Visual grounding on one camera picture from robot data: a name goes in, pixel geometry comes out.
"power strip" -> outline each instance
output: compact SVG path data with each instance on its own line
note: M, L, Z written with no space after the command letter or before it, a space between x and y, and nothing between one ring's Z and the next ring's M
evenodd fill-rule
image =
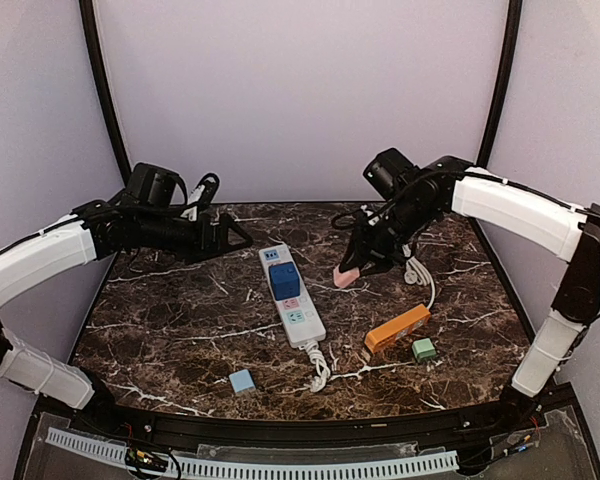
M298 275L300 274L300 270L291 256L289 247L284 243L276 245L275 247L263 248L258 254L272 296L273 290L271 290L269 267L281 263L292 262L296 267L296 270L298 270ZM302 275L299 276L299 296L282 301L276 301L275 297L273 298L278 313L280 314L280 318L282 319L284 330L287 332L289 343L293 348L300 348L311 340L319 342L320 340L324 340L327 335L322 320L320 319L320 315L318 315L318 311L309 296L307 287L304 285Z
M291 256L289 247L282 243L275 247L263 248L258 252L260 263L264 270L264 276L267 279L271 296L278 309L278 314L282 319L282 325L287 333L289 344L293 348L299 348L307 352L309 360L316 366L317 376L313 378L309 386L312 392L322 390L331 377L331 370L327 366L327 361L320 351L318 342L324 340L327 336L327 331L322 324L320 315L316 310L307 287L304 285L300 270L296 262ZM297 297L288 298L286 300L276 300L271 288L271 279L269 278L269 267L281 263L292 262L295 266L298 277L300 279L300 294Z

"orange block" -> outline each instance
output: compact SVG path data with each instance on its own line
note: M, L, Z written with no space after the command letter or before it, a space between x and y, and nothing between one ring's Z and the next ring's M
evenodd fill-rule
M406 313L389 320L387 323L374 328L364 340L364 344L371 353L377 353L383 348L392 345L399 338L409 335L416 328L426 325L431 318L431 312L420 304Z

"blue cube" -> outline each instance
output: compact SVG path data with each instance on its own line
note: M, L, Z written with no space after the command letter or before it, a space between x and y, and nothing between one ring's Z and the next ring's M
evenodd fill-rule
M253 383L249 370L240 370L239 372L232 373L229 375L229 380L231 381L233 391L238 395L256 389L256 385Z
M300 296L300 274L293 262L270 266L269 279L277 301Z

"small green cube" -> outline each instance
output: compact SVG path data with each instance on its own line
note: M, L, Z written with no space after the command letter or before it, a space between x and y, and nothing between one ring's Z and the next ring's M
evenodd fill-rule
M416 340L413 342L413 345L411 345L411 349L413 350L413 354L415 355L418 363L421 363L425 360L431 360L437 355L433 343L428 338Z

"brown marble surface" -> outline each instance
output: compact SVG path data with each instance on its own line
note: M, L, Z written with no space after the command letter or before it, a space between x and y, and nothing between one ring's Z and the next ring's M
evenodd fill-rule
M122 405L223 418L370 418L495 400L529 343L468 222L449 216L421 236L418 258L438 288L432 319L369 357L366 333L426 304L429 288L406 285L397 267L334 288L348 235L330 218L353 207L225 205L217 209L239 219L251 249L197 265L151 250L120 255L73 363L100 375ZM287 343L258 260L279 241L292 249L327 330L320 345L333 377L319 393L308 390L314 369ZM426 365L411 353L422 337L439 354ZM236 396L228 375L243 368L257 391Z

